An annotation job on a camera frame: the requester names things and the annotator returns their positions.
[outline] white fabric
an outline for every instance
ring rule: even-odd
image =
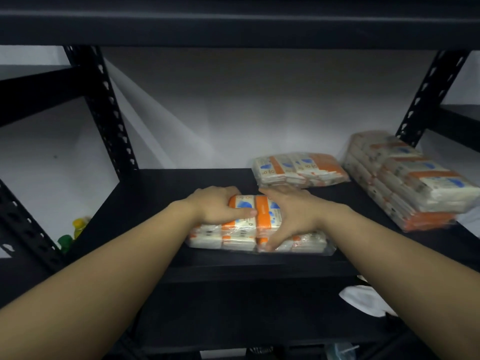
[[[384,317],[387,313],[397,316],[395,311],[371,286],[355,285],[343,289],[339,296],[356,309],[374,317]]]

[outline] top shelf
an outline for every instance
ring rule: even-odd
[[[480,49],[480,0],[2,0],[0,44]]]
[[[197,188],[235,185],[258,194],[251,169],[141,169],[120,181],[67,254],[69,261],[88,254]],[[311,188],[316,196],[349,205],[396,232],[399,228],[355,182]],[[429,248],[480,271],[480,240],[457,224],[446,230],[405,234]],[[337,250],[333,256],[252,254],[194,249],[185,245],[162,277],[163,283],[212,280],[348,277],[358,274]]]

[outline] black metal shelf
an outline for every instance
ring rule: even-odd
[[[146,354],[255,346],[375,342],[401,328],[346,303],[357,278],[161,284],[145,303],[135,341]]]
[[[480,49],[480,0],[1,0],[0,44]]]
[[[123,234],[197,188],[237,186],[242,193],[258,194],[250,169],[141,169],[120,181],[67,254],[74,261]],[[399,232],[399,228],[355,182],[310,191],[324,199],[349,205],[362,215]],[[407,237],[454,260],[480,270],[480,240],[462,225],[447,230],[406,234]],[[337,251],[318,255],[251,254],[192,249],[185,245],[162,278],[163,283],[211,280],[320,278],[357,275]]]

